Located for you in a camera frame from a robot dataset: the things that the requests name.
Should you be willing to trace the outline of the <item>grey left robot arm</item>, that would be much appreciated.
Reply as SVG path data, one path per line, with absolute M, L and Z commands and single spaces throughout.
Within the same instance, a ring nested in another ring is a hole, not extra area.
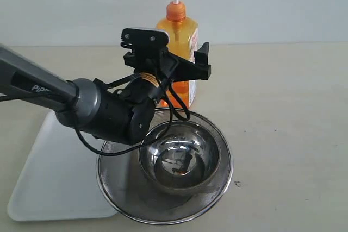
M 176 81 L 206 80 L 211 74 L 209 45 L 194 53 L 194 62 L 165 45 L 123 42 L 124 61 L 133 74 L 109 84 L 99 79 L 63 80 L 1 47 L 1 100 L 22 100 L 55 111 L 58 121 L 95 138 L 134 145 L 144 139 L 156 106 Z

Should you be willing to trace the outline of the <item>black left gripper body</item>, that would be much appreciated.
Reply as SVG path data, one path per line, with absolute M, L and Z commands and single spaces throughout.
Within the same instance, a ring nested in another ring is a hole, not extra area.
M 185 106 L 190 106 L 190 60 L 171 53 L 166 46 L 133 46 L 132 51 L 124 55 L 124 61 L 135 72 L 149 73 L 160 80 L 173 82 L 173 90 Z

